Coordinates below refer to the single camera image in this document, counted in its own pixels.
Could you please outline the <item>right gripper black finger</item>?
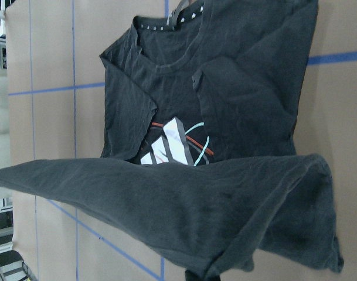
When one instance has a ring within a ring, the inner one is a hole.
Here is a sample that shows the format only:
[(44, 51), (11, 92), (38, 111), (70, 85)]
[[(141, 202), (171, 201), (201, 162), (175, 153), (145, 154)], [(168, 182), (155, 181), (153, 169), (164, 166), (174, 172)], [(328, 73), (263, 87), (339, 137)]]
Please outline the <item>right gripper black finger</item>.
[(185, 280), (186, 281), (204, 281), (203, 277), (197, 275), (196, 273), (186, 270), (185, 271)]

